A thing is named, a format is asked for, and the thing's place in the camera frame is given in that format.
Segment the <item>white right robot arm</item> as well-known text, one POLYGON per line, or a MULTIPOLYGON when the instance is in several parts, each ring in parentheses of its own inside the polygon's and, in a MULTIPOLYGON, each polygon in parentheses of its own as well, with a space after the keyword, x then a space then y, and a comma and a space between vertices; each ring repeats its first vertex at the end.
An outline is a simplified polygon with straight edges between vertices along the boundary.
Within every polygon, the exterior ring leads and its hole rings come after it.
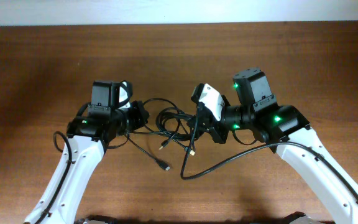
POLYGON ((193 129, 191 140, 208 133, 215 143, 224 144, 229 133, 249 130, 261 145, 212 168, 270 148, 303 178, 335 223, 358 223, 358 184, 323 146, 310 122, 294 106, 278 105, 261 69, 238 72, 232 81, 239 105, 230 105, 207 83, 195 87, 191 100, 197 111, 189 122, 193 129))

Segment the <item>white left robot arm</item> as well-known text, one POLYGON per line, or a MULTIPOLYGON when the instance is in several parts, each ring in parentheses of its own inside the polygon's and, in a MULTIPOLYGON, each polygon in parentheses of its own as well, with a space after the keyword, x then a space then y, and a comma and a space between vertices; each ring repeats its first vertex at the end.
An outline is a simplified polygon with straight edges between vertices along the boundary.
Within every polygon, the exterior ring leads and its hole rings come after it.
POLYGON ((131 101, 132 84, 96 80, 91 101, 68 123, 62 156, 39 202, 25 223, 73 223, 86 186, 109 143, 144 126, 148 112, 131 101))

